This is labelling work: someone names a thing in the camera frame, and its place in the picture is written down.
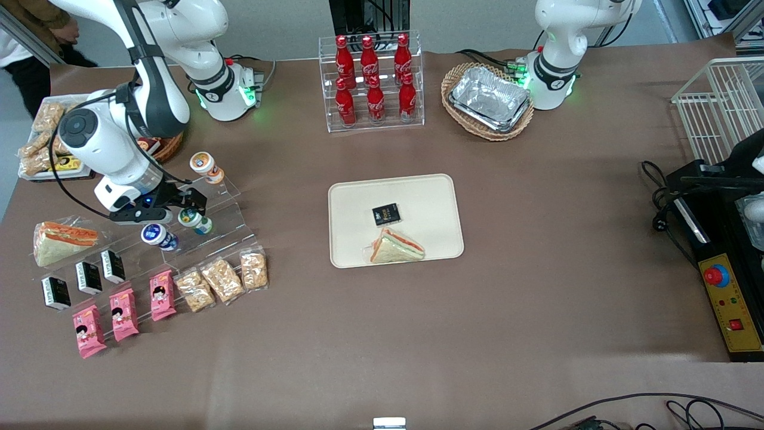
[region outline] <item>brown jacket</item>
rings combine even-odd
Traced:
[[[63,56],[58,41],[50,29],[62,28],[69,22],[69,14],[47,0],[0,0],[0,5],[15,16],[53,52]]]

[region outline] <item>yogurt bottle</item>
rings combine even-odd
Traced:
[[[209,152],[195,153],[191,157],[189,165],[193,171],[202,175],[204,180],[210,184],[220,184],[225,177],[225,172],[215,164],[215,159]]]
[[[184,227],[193,229],[196,234],[207,234],[212,231],[212,220],[192,207],[184,208],[178,213],[178,222]]]
[[[141,231],[141,239],[163,251],[174,251],[178,247],[178,236],[167,231],[162,224],[148,224]]]

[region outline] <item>black pants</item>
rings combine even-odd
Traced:
[[[67,64],[82,67],[98,66],[71,45],[61,45],[61,49],[63,60]],[[13,82],[18,86],[21,98],[24,99],[24,107],[34,118],[43,99],[50,95],[50,70],[35,57],[10,63],[5,70],[13,77]]]

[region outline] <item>red emergency stop button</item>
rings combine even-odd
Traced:
[[[724,288],[730,284],[730,273],[723,265],[714,264],[703,271],[703,279],[711,285]]]
[[[743,329],[743,322],[741,320],[730,320],[730,330],[738,331]]]

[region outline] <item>acrylic display stand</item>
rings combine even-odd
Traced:
[[[217,185],[208,184],[203,178],[199,178],[191,185],[184,185],[181,189],[194,187],[207,197],[206,216],[213,222],[213,230],[206,235],[196,234],[193,229],[186,228],[177,222],[178,209],[174,208],[173,221],[166,225],[167,229],[178,236],[178,248],[172,252],[163,252],[156,246],[150,246],[141,239],[142,226],[119,226],[109,221],[96,223],[96,229],[102,232],[99,235],[99,243],[92,249],[68,257],[54,265],[38,268],[31,256],[31,264],[39,269],[40,275],[34,280],[41,285],[42,279],[48,276],[66,281],[69,289],[72,306],[59,311],[71,317],[78,311],[91,305],[96,305],[101,315],[101,327],[107,340],[113,338],[111,308],[109,296],[126,288],[132,288],[135,296],[135,309],[138,314],[138,323],[151,317],[151,292],[149,291],[149,279],[152,276],[172,270],[173,275],[190,267],[199,267],[213,259],[222,257],[236,269],[241,276],[241,263],[238,253],[244,248],[254,246],[257,243],[252,230],[249,229],[241,215],[241,209],[236,202],[240,195],[238,189],[226,178]],[[103,278],[101,264],[101,251],[110,249],[122,258],[125,267],[125,282],[114,284]],[[97,295],[88,295],[77,288],[77,276],[75,264],[85,261],[96,265],[101,274],[103,291]],[[43,301],[40,291],[40,302]],[[175,291],[175,304],[178,312],[188,310],[183,297]]]
[[[363,35],[348,36],[348,49],[355,62],[356,87],[350,90],[355,105],[356,123],[352,128],[345,128],[337,111],[335,95],[337,86],[335,81],[339,77],[337,73],[337,44],[334,37],[321,37],[319,39],[319,68],[321,71],[321,87],[324,96],[324,108],[326,111],[326,128],[329,132],[345,132],[350,130],[364,129],[390,129],[393,127],[407,127],[410,125],[424,125],[425,123],[425,95],[424,74],[422,69],[422,42],[419,32],[416,30],[406,31],[409,34],[409,50],[411,51],[411,72],[414,76],[414,88],[416,88],[416,114],[413,122],[403,122],[398,115],[400,104],[398,102],[399,87],[395,84],[395,51],[398,48],[397,37],[400,31],[383,31],[377,33],[376,52],[380,63],[380,88],[384,93],[385,122],[382,125],[373,125],[369,121],[367,109],[367,88],[364,85],[361,73],[361,38]]]

